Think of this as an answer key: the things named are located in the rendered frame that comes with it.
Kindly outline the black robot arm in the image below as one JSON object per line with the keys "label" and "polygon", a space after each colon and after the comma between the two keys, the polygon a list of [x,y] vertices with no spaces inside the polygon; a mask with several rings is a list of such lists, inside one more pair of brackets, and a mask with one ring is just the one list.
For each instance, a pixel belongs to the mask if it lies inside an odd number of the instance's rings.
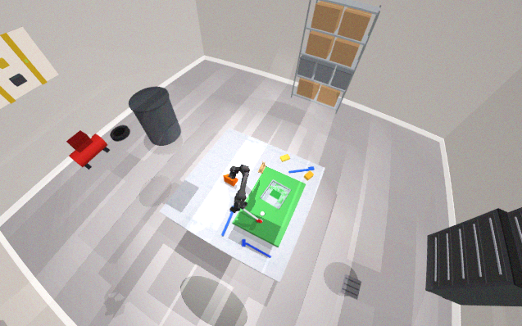
{"label": "black robot arm", "polygon": [[247,203],[244,201],[246,198],[245,188],[247,185],[247,178],[248,178],[249,172],[250,172],[249,166],[246,166],[246,165],[240,165],[239,167],[232,166],[229,169],[229,176],[227,176],[227,177],[229,177],[231,179],[235,179],[236,174],[238,174],[239,171],[241,172],[243,177],[242,177],[242,181],[240,184],[240,189],[237,191],[237,193],[235,193],[234,208],[233,208],[234,211],[240,211],[240,207],[242,209],[244,209],[247,206]]}

